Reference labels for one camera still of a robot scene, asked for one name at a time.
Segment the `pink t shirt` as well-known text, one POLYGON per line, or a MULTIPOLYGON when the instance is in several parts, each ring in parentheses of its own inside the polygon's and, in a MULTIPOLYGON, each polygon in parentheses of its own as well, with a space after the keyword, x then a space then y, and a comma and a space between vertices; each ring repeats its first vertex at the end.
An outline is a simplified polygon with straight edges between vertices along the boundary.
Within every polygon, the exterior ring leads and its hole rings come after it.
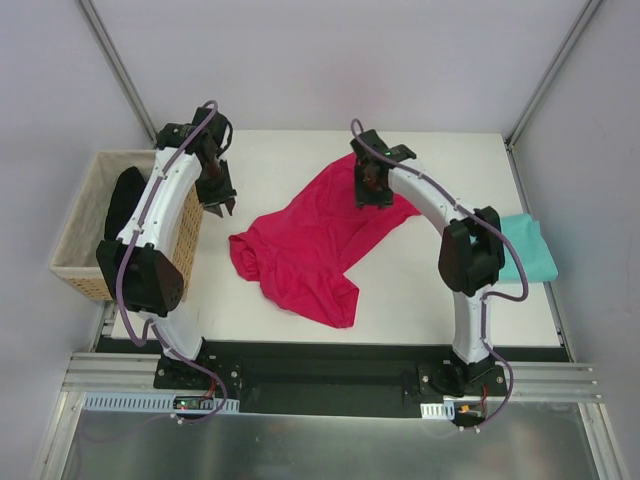
POLYGON ((354 326, 358 287, 346 272, 418 210, 400 195, 355 204, 354 155, 326 166, 282 210, 229 238, 238 275, 279 308, 336 329, 354 326))

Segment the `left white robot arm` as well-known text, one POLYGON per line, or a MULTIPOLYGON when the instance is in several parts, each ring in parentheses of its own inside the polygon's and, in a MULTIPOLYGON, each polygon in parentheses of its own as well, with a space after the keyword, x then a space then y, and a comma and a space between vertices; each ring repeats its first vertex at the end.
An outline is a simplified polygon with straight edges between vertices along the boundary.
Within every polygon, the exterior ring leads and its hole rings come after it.
POLYGON ((166 356, 181 360, 176 375, 191 389, 209 382, 212 367, 198 356, 203 339, 181 305, 186 280, 170 258, 174 231, 190 192, 206 211, 232 213, 237 191, 224 157, 232 138, 233 126, 214 100, 199 106, 190 122, 166 124, 135 210, 116 238, 96 250, 129 338, 143 346, 155 336, 166 356))

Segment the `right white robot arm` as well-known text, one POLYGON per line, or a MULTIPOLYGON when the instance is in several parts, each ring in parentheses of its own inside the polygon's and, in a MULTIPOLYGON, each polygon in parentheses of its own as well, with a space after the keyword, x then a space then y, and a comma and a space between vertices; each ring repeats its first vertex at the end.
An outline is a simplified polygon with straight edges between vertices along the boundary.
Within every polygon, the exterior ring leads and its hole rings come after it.
POLYGON ((371 129, 354 132, 351 147, 356 206, 387 208, 399 195, 431 222, 441 236, 438 271, 453 292, 455 332, 450 382, 473 394, 494 364, 487 340, 486 294, 504 267, 500 217, 491 207, 471 209, 422 172, 406 145, 389 147, 371 129))

